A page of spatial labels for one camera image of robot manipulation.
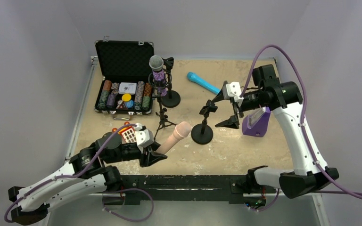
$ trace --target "beige work surface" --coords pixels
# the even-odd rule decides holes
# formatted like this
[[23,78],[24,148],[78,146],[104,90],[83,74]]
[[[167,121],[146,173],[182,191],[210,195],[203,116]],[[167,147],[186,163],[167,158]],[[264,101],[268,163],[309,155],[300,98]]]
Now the beige work surface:
[[[256,66],[273,64],[273,60],[262,60]],[[215,95],[203,87],[187,79],[188,72],[195,72],[201,78],[220,88],[227,80],[239,81],[245,85],[247,72],[251,61],[219,61],[219,60],[181,60],[174,62],[172,69],[173,90],[181,96],[181,103],[175,108],[168,108],[169,120],[178,124],[186,121],[191,126],[201,123],[203,116],[200,109],[208,99]],[[98,67],[95,71],[93,84],[90,90],[87,107],[81,123],[80,133],[76,144],[75,154],[82,148],[89,146],[103,134],[120,127],[124,121],[115,121],[109,114],[97,113],[93,110],[102,74]],[[211,113],[208,125],[213,129],[214,138],[207,145],[196,144],[190,135],[181,140],[168,153],[168,158],[150,167],[141,168],[138,160],[113,164],[121,174],[148,174],[148,175],[232,175],[246,174],[253,167],[268,165],[278,169],[292,169],[288,145],[277,120],[273,115],[267,134],[264,137],[242,135],[241,129],[216,128],[215,124],[228,119],[232,114],[232,107],[228,101],[216,103],[218,110]],[[157,101],[153,104],[151,115],[134,116],[131,123],[140,122],[155,133],[159,125]],[[164,142],[173,132],[174,126],[159,131],[156,141]]]

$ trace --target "wire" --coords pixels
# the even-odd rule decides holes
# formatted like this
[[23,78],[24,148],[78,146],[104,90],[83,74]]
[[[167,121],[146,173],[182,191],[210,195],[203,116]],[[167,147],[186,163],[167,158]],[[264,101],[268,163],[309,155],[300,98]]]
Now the wire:
[[122,198],[122,199],[124,199],[124,197],[123,197],[123,193],[122,192],[120,192],[120,197]]
[[248,207],[248,210],[251,210],[251,211],[254,211],[254,212],[261,212],[261,211],[264,211],[264,210],[270,208],[272,205],[274,205],[275,201],[278,199],[279,194],[280,194],[280,190],[277,189],[277,194],[275,195],[272,202],[270,204],[266,205],[263,209],[257,210],[257,209],[253,209],[251,207]]
[[47,184],[49,184],[50,182],[56,181],[57,179],[61,179],[61,178],[79,178],[80,176],[82,176],[86,171],[88,171],[88,169],[91,167],[91,165],[95,162],[95,160],[98,158],[98,156],[100,155],[100,153],[103,151],[103,149],[107,146],[107,144],[109,143],[109,141],[116,135],[118,135],[118,132],[122,129],[124,129],[125,127],[130,127],[130,126],[134,126],[136,127],[137,125],[135,124],[127,124],[127,125],[123,125],[120,128],[118,128],[115,132],[113,132],[108,138],[107,140],[102,144],[102,146],[100,147],[100,149],[96,152],[96,154],[94,155],[94,157],[91,159],[90,163],[88,163],[88,165],[79,173],[75,174],[75,175],[60,175],[60,176],[56,176],[53,179],[48,179],[40,184],[38,184],[37,186],[33,187],[32,189],[30,189],[27,193],[24,194],[23,197],[20,197],[19,199],[17,199],[16,201],[14,201],[9,208],[6,210],[5,212],[5,216],[4,216],[4,220],[8,223],[14,223],[13,220],[9,220],[8,219],[8,215],[10,213],[10,211],[13,209],[14,206],[16,206],[20,201],[22,201],[23,199],[27,198],[27,196],[29,196],[30,194],[32,194],[33,192],[35,192],[37,189],[41,188],[42,186],[45,186]]
[[262,198],[266,199],[266,187],[265,186],[263,186],[263,188],[262,188]]
[[331,182],[333,183],[337,188],[339,188],[341,191],[317,191],[317,193],[328,193],[328,194],[348,194],[348,195],[351,195],[353,197],[356,197],[358,199],[362,199],[362,193],[360,192],[353,192],[353,191],[350,191],[346,188],[344,188],[342,185],[340,185],[338,182],[336,182],[334,179],[332,179],[325,171],[324,169],[321,167],[316,155],[315,155],[315,152],[313,150],[313,147],[312,147],[312,144],[310,143],[310,140],[309,140],[309,137],[308,137],[308,134],[307,134],[307,131],[306,131],[306,128],[305,128],[305,123],[304,123],[304,117],[305,117],[305,113],[306,113],[306,108],[307,108],[307,93],[306,93],[306,88],[304,87],[304,84],[303,84],[303,81],[302,81],[302,78],[300,77],[299,75],[299,72],[297,71],[296,67],[295,67],[295,64],[292,62],[291,58],[288,56],[288,54],[283,50],[281,49],[281,47],[279,46],[276,46],[276,45],[267,45],[265,47],[263,47],[261,50],[259,50],[259,52],[256,54],[255,58],[253,59],[253,62],[252,62],[252,65],[250,67],[250,70],[249,70],[249,74],[247,76],[247,80],[246,80],[246,83],[245,83],[245,87],[242,91],[242,94],[240,95],[240,97],[243,97],[243,95],[245,94],[246,92],[246,89],[247,89],[247,86],[249,84],[249,80],[250,78],[252,77],[252,72],[253,72],[253,69],[255,67],[255,64],[256,64],[256,61],[257,59],[259,58],[260,54],[267,48],[275,48],[277,49],[278,51],[280,51],[284,56],[285,58],[288,60],[288,62],[291,64],[292,66],[292,69],[294,70],[295,74],[296,74],[296,77],[297,79],[299,80],[299,84],[300,86],[302,87],[302,92],[303,92],[303,107],[302,107],[302,112],[300,114],[300,127],[302,128],[302,133],[303,133],[303,136],[304,136],[304,139],[306,141],[306,144],[307,144],[307,147],[309,148],[309,151],[310,151],[310,154],[313,158],[313,163],[316,164],[317,168],[321,171],[321,173],[323,173],[323,175]]
[[151,202],[151,209],[150,209],[150,212],[148,215],[146,215],[145,217],[141,218],[141,219],[131,219],[131,218],[128,218],[128,217],[125,217],[123,215],[120,215],[116,212],[113,212],[111,210],[109,210],[109,208],[107,208],[103,202],[103,198],[102,198],[102,205],[103,205],[103,209],[106,210],[106,212],[108,213],[111,213],[113,215],[115,215],[116,217],[119,217],[123,220],[126,220],[126,221],[130,221],[130,222],[141,222],[141,221],[144,221],[146,219],[148,219],[152,213],[153,213],[153,209],[154,209],[154,203],[153,203],[153,198],[151,195],[149,195],[149,193],[147,193],[146,191],[142,190],[142,189],[139,189],[139,188],[128,188],[128,189],[124,189],[124,190],[120,190],[120,191],[115,191],[115,192],[105,192],[105,193],[123,193],[123,192],[128,192],[128,191],[137,191],[137,192],[142,192],[144,193],[149,199],[150,199],[150,202]]

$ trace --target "blue foam object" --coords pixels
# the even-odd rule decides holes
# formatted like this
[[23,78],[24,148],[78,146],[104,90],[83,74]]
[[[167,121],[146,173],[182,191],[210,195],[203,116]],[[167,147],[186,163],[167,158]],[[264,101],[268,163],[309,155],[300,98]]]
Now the blue foam object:
[[125,106],[128,108],[128,109],[131,109],[133,106],[134,106],[134,101],[133,100],[129,100],[127,102],[124,102],[125,103]]
[[201,87],[209,90],[210,92],[214,93],[214,94],[218,94],[220,92],[220,90],[210,84],[209,82],[203,80],[202,78],[200,78],[197,74],[193,73],[193,72],[188,72],[187,74],[187,78],[192,81],[192,82],[195,82],[196,84],[200,85]]

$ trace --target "microphone stand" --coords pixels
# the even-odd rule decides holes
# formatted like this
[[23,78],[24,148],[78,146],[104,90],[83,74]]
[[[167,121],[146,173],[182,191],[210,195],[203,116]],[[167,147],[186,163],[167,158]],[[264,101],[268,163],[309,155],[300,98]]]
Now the microphone stand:
[[204,119],[201,124],[198,124],[192,128],[191,137],[192,140],[200,145],[205,145],[212,141],[213,139],[213,130],[207,124],[207,118],[209,117],[210,112],[216,112],[217,106],[212,103],[211,100],[206,102],[206,105],[202,107],[199,114],[203,115]]
[[165,112],[167,112],[167,109],[165,107],[162,106],[162,93],[159,92],[159,89],[157,89],[157,102],[159,103],[159,108],[160,108],[160,111],[159,113],[156,112],[156,115],[160,117],[160,121],[159,121],[159,126],[157,127],[157,130],[156,130],[156,134],[155,134],[155,137],[153,138],[154,140],[156,140],[156,136],[157,136],[157,133],[159,132],[159,130],[163,129],[163,128],[166,128],[166,127],[169,127],[169,126],[176,126],[177,124],[171,122],[168,120],[168,115],[165,114]]
[[163,63],[166,66],[166,69],[164,69],[165,73],[167,74],[167,94],[162,97],[162,102],[165,107],[176,107],[181,102],[180,94],[174,90],[172,90],[172,76],[171,76],[171,70],[174,65],[174,58],[170,57],[167,59],[163,59]]

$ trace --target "yellow poker chip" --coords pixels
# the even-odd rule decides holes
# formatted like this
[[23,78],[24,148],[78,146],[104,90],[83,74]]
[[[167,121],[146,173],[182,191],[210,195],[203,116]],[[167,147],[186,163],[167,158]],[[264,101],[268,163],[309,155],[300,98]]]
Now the yellow poker chip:
[[124,94],[121,99],[124,101],[124,102],[127,102],[127,101],[130,101],[131,100],[131,95],[126,93]]

